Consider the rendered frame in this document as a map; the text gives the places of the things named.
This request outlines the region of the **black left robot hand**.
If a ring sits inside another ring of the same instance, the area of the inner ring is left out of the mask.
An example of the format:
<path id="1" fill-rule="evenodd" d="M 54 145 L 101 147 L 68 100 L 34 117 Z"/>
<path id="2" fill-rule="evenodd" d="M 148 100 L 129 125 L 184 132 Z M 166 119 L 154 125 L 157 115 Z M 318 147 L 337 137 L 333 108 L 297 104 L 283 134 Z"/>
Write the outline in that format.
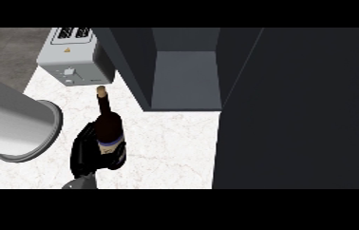
<path id="1" fill-rule="evenodd" d="M 88 123 L 79 133 L 71 147 L 70 170 L 74 178 L 88 176 L 99 169 L 117 170 L 126 162 L 126 142 L 117 145 L 116 151 L 102 154 L 97 141 L 95 124 Z"/>

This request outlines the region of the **dark wine bottle with cork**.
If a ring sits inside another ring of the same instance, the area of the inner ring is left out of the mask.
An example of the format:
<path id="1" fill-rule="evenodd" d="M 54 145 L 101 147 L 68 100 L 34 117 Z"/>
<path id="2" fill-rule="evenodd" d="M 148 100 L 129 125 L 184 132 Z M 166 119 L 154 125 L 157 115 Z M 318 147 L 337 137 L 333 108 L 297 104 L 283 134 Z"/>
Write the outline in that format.
<path id="1" fill-rule="evenodd" d="M 99 116 L 97 118 L 97 141 L 102 155 L 125 154 L 125 127 L 122 116 L 111 111 L 105 86 L 97 88 Z"/>

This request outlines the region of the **dark grey open cabinet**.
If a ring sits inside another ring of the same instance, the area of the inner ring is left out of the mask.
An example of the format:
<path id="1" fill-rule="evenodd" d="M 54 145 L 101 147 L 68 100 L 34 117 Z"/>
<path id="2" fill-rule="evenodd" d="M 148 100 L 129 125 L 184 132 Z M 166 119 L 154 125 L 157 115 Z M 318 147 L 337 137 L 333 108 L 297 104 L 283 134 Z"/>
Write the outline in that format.
<path id="1" fill-rule="evenodd" d="M 94 32 L 144 110 L 224 109 L 261 28 L 95 28 Z"/>

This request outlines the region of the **dark grey cabinet door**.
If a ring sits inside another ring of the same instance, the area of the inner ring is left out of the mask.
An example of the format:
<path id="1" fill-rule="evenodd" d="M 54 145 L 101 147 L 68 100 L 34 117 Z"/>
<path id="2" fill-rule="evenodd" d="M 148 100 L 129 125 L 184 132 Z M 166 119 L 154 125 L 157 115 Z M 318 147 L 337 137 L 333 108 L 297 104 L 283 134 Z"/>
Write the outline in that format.
<path id="1" fill-rule="evenodd" d="M 359 29 L 265 29 L 219 120 L 216 188 L 359 188 Z"/>

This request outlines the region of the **large grey cylinder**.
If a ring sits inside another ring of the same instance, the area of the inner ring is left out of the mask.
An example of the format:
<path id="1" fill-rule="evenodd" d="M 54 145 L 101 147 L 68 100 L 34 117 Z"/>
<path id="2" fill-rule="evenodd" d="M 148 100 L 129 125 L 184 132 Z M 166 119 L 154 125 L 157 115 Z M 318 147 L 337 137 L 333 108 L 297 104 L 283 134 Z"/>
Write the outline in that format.
<path id="1" fill-rule="evenodd" d="M 63 109 L 0 83 L 0 160 L 36 159 L 55 143 L 63 125 Z"/>

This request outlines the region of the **grey toaster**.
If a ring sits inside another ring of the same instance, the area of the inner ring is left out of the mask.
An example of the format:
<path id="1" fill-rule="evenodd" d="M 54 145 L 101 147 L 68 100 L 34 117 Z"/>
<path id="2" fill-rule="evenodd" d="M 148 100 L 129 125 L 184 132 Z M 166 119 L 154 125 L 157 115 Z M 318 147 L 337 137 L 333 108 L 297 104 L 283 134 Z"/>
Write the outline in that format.
<path id="1" fill-rule="evenodd" d="M 91 28 L 54 28 L 37 63 L 66 86 L 114 82 L 116 67 Z"/>

